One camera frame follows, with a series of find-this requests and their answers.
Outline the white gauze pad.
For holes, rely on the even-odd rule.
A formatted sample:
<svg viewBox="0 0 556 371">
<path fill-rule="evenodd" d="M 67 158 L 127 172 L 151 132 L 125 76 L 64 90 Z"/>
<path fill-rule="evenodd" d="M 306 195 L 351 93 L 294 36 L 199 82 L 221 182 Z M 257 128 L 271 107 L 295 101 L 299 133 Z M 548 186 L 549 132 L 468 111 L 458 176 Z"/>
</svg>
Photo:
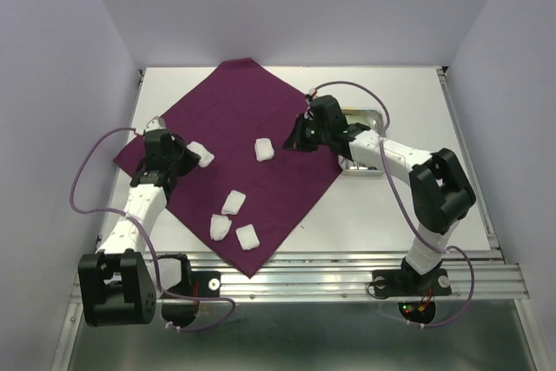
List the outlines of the white gauze pad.
<svg viewBox="0 0 556 371">
<path fill-rule="evenodd" d="M 214 214 L 210 219 L 209 236 L 216 242 L 222 241 L 228 234 L 232 221 L 226 215 Z"/>
<path fill-rule="evenodd" d="M 235 231 L 235 234 L 242 250 L 244 251 L 249 251 L 260 246 L 260 241 L 256 234 L 255 227 L 252 224 L 238 228 Z"/>
<path fill-rule="evenodd" d="M 237 215 L 246 200 L 246 195 L 237 190 L 231 190 L 224 204 L 222 205 L 222 215 Z"/>
<path fill-rule="evenodd" d="M 215 160 L 215 156 L 199 142 L 190 142 L 187 148 L 200 157 L 198 165 L 201 168 L 207 168 Z"/>
<path fill-rule="evenodd" d="M 255 140 L 255 158 L 258 162 L 273 159 L 275 150 L 269 138 L 257 138 Z"/>
</svg>

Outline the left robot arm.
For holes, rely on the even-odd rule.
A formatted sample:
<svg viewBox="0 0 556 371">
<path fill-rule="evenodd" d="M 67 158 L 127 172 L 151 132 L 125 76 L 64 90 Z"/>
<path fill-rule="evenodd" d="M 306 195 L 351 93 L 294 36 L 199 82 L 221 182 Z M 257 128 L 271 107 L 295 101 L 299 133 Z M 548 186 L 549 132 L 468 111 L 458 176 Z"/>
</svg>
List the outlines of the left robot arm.
<svg viewBox="0 0 556 371">
<path fill-rule="evenodd" d="M 148 324 L 156 311 L 160 269 L 152 275 L 143 259 L 154 253 L 150 234 L 166 209 L 178 179 L 198 166 L 200 157 L 181 137 L 159 126 L 142 134 L 144 156 L 129 184 L 123 209 L 95 209 L 119 216 L 108 238 L 78 263 L 83 312 L 91 327 Z"/>
</svg>

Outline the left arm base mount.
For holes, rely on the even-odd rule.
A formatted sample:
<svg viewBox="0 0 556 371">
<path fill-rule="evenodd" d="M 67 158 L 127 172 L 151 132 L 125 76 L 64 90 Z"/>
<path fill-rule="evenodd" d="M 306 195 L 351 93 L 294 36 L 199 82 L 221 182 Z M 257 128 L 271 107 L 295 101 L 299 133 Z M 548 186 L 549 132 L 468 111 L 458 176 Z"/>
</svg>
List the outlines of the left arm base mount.
<svg viewBox="0 0 556 371">
<path fill-rule="evenodd" d="M 189 278 L 178 274 L 170 278 L 164 287 L 172 293 L 199 298 L 216 298 L 220 296 L 221 273 L 215 270 L 193 271 Z M 161 295 L 156 301 L 155 319 L 166 323 L 171 322 L 180 328 L 206 328 L 221 315 L 221 308 L 226 308 L 218 301 L 189 301 Z"/>
</svg>

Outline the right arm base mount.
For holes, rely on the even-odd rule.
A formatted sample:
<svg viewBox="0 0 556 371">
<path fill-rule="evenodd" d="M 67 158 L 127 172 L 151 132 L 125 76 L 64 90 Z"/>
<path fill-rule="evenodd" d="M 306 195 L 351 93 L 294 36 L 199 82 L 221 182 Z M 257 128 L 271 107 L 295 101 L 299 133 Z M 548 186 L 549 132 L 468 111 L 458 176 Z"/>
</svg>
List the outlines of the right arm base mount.
<svg viewBox="0 0 556 371">
<path fill-rule="evenodd" d="M 376 300 L 400 298 L 397 302 L 400 319 L 422 327 L 431 325 L 436 316 L 434 298 L 448 297 L 453 293 L 443 268 L 425 276 L 401 269 L 375 270 L 366 292 Z"/>
</svg>

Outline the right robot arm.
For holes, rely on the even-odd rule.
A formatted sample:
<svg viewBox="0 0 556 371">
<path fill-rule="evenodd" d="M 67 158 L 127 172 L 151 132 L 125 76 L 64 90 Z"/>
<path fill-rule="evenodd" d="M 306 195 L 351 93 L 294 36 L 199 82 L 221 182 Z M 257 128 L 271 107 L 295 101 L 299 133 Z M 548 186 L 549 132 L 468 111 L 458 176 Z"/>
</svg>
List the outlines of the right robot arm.
<svg viewBox="0 0 556 371">
<path fill-rule="evenodd" d="M 306 96 L 304 113 L 283 144 L 286 150 L 314 152 L 326 146 L 351 162 L 381 169 L 394 193 L 414 241 L 400 271 L 401 286 L 419 293 L 447 252 L 447 242 L 476 195 L 450 149 L 436 152 L 411 148 L 380 135 L 362 123 L 348 123 L 330 95 Z"/>
</svg>

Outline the stainless steel tray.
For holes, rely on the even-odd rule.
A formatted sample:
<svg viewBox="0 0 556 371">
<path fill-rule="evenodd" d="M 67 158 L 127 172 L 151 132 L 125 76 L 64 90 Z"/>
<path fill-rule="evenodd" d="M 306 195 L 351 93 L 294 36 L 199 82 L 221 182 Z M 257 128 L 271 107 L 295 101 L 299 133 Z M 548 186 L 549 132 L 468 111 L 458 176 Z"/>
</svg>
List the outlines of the stainless steel tray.
<svg viewBox="0 0 556 371">
<path fill-rule="evenodd" d="M 365 124 L 377 134 L 384 133 L 383 115 L 378 109 L 344 107 L 341 110 L 349 124 Z M 383 171 L 375 166 L 366 166 L 347 160 L 342 156 L 338 157 L 338 163 L 344 176 L 381 176 L 383 174 Z"/>
</svg>

